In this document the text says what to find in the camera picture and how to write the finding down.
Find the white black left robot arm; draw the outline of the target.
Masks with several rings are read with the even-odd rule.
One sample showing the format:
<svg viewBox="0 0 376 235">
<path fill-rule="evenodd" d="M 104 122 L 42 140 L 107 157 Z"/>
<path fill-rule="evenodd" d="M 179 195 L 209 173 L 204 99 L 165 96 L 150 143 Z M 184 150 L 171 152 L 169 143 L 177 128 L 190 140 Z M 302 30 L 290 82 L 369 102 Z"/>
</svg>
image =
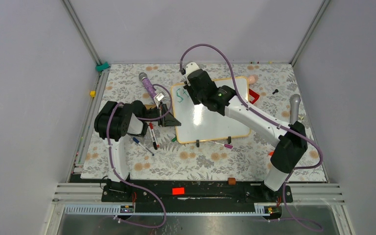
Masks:
<svg viewBox="0 0 376 235">
<path fill-rule="evenodd" d="M 94 130 L 102 139 L 109 154 L 108 187 L 114 191 L 114 196 L 120 201 L 127 201 L 132 196 L 131 186 L 124 183 L 130 179 L 125 144 L 132 141 L 153 156 L 154 152 L 137 139 L 149 134 L 153 149 L 159 149 L 153 121 L 157 121 L 162 127 L 181 125 L 170 113 L 166 104 L 160 102 L 159 106 L 148 109 L 139 100 L 125 104 L 107 101 L 94 120 Z"/>
</svg>

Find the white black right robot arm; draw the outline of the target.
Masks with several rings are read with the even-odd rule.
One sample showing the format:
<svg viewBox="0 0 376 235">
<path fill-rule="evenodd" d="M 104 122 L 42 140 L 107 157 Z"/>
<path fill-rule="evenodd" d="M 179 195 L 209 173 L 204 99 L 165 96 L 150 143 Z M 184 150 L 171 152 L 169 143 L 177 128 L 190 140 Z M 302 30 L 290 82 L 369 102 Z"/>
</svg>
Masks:
<svg viewBox="0 0 376 235">
<path fill-rule="evenodd" d="M 254 130 L 274 148 L 270 162 L 272 168 L 261 188 L 263 199 L 275 201 L 281 186 L 307 151 L 306 129 L 296 121 L 293 124 L 276 120 L 263 112 L 262 117 L 252 112 L 252 104 L 241 100 L 235 89 L 218 87 L 203 69 L 197 66 L 184 68 L 186 89 L 195 105 L 202 104 L 211 112 L 232 118 Z"/>
</svg>

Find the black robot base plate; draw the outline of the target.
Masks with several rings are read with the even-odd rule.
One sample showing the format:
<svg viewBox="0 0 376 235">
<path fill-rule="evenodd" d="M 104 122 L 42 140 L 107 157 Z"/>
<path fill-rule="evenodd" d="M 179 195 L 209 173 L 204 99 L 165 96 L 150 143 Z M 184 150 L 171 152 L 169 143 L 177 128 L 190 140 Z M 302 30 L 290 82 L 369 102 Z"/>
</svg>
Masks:
<svg viewBox="0 0 376 235">
<path fill-rule="evenodd" d="M 130 203 L 141 206 L 143 212 L 158 212 L 167 208 L 182 211 L 222 212 L 226 209 L 244 211 L 256 204 L 280 206 L 283 202 L 292 203 L 289 186 L 285 190 L 271 191 L 262 182 L 237 181 L 228 185 L 227 181 L 160 181 L 130 180 L 125 193 L 110 190 L 108 182 L 103 188 L 101 201 Z M 172 188 L 184 187 L 184 195 L 172 195 Z"/>
</svg>

